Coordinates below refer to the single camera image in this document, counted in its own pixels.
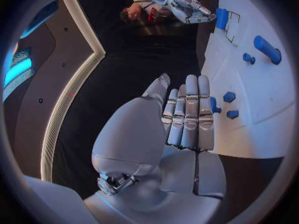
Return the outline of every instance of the robotic hand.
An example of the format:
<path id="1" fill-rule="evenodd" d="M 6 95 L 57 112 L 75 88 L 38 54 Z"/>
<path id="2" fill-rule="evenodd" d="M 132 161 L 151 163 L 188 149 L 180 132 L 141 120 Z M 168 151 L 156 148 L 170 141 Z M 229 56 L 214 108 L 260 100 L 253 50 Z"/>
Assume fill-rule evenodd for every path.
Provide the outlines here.
<path id="1" fill-rule="evenodd" d="M 186 84 L 171 90 L 163 111 L 169 84 L 169 76 L 162 74 L 101 130 L 92 163 L 103 193 L 116 194 L 138 181 L 134 186 L 142 187 L 152 173 L 159 173 L 163 192 L 224 197 L 224 169 L 219 156 L 209 152 L 214 129 L 208 78 L 187 76 Z"/>
<path id="2" fill-rule="evenodd" d="M 197 0 L 152 0 L 167 6 L 169 10 L 183 23 L 203 23 L 216 18 L 210 10 L 203 7 Z"/>

